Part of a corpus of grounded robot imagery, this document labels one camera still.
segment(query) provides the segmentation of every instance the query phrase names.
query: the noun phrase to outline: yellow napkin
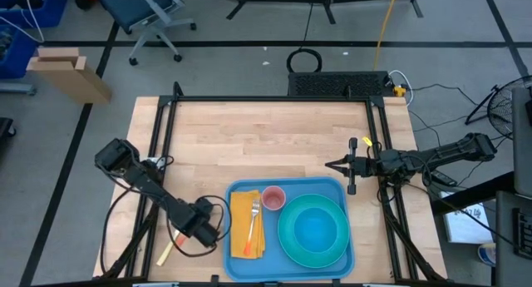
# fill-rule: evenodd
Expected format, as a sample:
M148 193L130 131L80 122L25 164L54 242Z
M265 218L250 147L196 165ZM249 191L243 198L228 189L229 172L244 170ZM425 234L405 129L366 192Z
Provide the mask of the yellow napkin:
M253 234L251 235L251 254L244 255L244 248L251 226L251 205L253 200L260 200L259 191L245 191L231 193L231 256L234 258L257 259L262 258L265 250L262 205L255 216Z

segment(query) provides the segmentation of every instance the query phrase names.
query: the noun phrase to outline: pink cup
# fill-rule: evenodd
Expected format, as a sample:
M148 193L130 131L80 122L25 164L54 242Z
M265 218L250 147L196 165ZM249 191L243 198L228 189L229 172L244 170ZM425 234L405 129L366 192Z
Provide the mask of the pink cup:
M279 186L268 186L261 195L263 206L271 211L283 208L286 203L286 195Z

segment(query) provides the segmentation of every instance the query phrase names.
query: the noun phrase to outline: wooden table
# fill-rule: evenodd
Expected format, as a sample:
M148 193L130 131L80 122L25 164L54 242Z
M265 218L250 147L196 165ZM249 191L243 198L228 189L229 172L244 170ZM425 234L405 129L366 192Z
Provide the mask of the wooden table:
M157 102L157 97L139 97L133 111L127 139L143 157L150 145ZM385 103L393 147L415 149L404 99L386 98ZM374 116L382 141L375 108ZM161 127L159 151L164 128L165 123ZM187 201L208 194L224 196L229 184L241 179L332 176L346 186L346 178L323 164L346 155L347 142L353 136L359 139L370 136L363 103L179 102L170 145L175 163L167 169L164 186L173 196ZM365 147L359 143L358 155L365 155ZM419 176L412 182L422 186ZM116 187L113 200L122 191ZM446 276L427 194L409 186L402 192L412 241L436 272ZM342 279L343 283L393 281L385 221L376 194L377 178L358 178L357 194L347 195L356 265L353 272ZM107 267L131 238L137 205L138 195L131 194L115 208L107 229ZM164 266L155 265L169 242L165 214L161 212L160 215L150 280L209 281L211 275L219 275L220 281L230 281L222 264L222 242L211 255L190 259L173 250ZM219 215L214 216L213 221L218 218ZM402 275L408 278L404 248L399 239L397 247ZM184 248L190 253L205 250L196 240L187 240ZM138 256L137 274L142 255ZM95 275L100 273L96 263Z

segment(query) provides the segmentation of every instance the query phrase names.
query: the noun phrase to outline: blue office chair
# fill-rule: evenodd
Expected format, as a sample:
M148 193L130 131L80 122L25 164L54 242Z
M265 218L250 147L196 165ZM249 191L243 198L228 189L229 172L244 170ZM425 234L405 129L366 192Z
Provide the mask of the blue office chair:
M148 41L149 35L156 35L165 42L174 52L176 62L183 59L164 32L167 27L186 24L190 25L191 30L196 30L196 24L192 18L174 20L170 17L170 12L185 5L181 0L100 0L100 2L126 33L130 34L131 29L136 25L145 27L131 51L129 59L132 66L138 64L135 53Z

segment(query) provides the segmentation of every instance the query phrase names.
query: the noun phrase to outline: teal plate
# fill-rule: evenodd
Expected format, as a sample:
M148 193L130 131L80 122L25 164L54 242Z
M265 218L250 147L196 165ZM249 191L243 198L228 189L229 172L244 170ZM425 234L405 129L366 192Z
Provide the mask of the teal plate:
M323 195L301 195L279 217L278 237L284 252L296 263L323 268L338 261L350 240L347 217Z

